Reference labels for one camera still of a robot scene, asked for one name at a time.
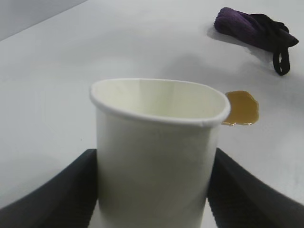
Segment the white table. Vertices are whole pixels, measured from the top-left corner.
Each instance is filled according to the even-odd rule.
[[[284,22],[300,43],[291,71],[272,55],[217,34],[222,7]],[[95,148],[93,82],[181,79],[260,105],[253,126],[222,126],[219,147],[262,181],[304,203],[304,4],[298,0],[89,0],[0,42],[0,208]],[[94,214],[91,228],[99,224]],[[215,228],[208,204],[203,227]]]

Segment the black loop strap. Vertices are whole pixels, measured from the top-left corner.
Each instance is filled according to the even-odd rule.
[[[290,70],[288,48],[278,46],[277,50],[274,52],[273,62],[275,71],[280,76],[287,74]]]
[[[273,63],[275,71],[283,76],[290,70],[289,62],[289,40],[282,34],[282,31],[289,32],[288,28],[281,22],[275,22],[264,14],[252,14],[255,20],[265,29],[265,35],[276,49],[274,50]]]

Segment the purple towel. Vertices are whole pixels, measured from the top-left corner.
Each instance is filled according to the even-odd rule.
[[[299,41],[289,34],[289,29],[283,23],[273,21],[264,14],[249,15],[231,8],[223,8],[218,13],[214,27],[222,34],[273,52],[276,72],[279,75],[288,73],[290,68],[288,48]]]

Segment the white paper cup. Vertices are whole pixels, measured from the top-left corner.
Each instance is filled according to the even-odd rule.
[[[90,95],[102,227],[199,228],[226,96],[159,79],[100,81]]]

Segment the spilled liquid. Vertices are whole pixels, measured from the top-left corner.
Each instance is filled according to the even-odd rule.
[[[231,112],[222,124],[234,126],[252,125],[258,121],[258,102],[246,91],[233,91],[226,93],[231,105]]]

